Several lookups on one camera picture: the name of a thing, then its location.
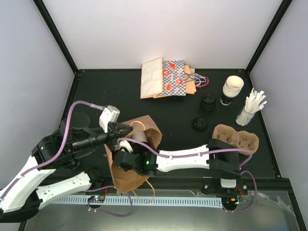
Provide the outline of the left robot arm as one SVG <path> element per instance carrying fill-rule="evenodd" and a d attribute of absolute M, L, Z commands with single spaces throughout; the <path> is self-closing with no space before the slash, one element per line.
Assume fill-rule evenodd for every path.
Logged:
<path fill-rule="evenodd" d="M 117 139 L 128 135 L 129 125 L 110 122 L 107 130 L 90 128 L 90 117 L 75 112 L 61 121 L 60 127 L 44 137 L 32 150 L 27 163 L 9 186 L 1 190 L 0 221 L 20 223 L 34 217 L 47 204 L 67 195 L 103 188 L 103 177 L 95 167 L 54 184 L 41 183 L 57 169 L 76 170 L 80 158 L 89 155 L 100 145 L 114 149 Z"/>

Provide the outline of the large brown paper bag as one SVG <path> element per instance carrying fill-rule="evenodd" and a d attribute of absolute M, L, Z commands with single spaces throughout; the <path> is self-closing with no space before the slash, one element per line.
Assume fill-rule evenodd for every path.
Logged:
<path fill-rule="evenodd" d="M 133 131 L 127 135 L 128 137 L 143 131 L 145 132 L 146 140 L 149 142 L 148 145 L 153 149 L 157 149 L 162 140 L 162 133 L 149 115 L 126 121 L 124 124 L 133 125 Z M 121 152 L 120 158 L 117 158 L 113 156 L 113 152 L 107 145 L 104 147 L 112 181 L 115 188 L 121 194 L 137 189 L 148 180 L 148 177 L 134 171 L 134 167 L 138 170 L 141 169 L 139 165 L 142 165 L 144 160 L 141 154 L 129 153 L 126 155 L 124 152 Z"/>

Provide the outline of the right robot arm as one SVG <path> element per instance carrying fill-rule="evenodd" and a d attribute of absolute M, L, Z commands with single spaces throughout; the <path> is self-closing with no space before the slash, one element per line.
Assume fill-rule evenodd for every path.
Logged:
<path fill-rule="evenodd" d="M 237 179 L 241 176 L 237 149 L 216 139 L 192 149 L 159 151 L 151 148 L 147 142 L 122 138 L 118 149 L 113 152 L 113 165 L 146 177 L 155 176 L 158 171 L 207 169 L 220 178 L 218 186 L 224 194 L 236 189 Z"/>

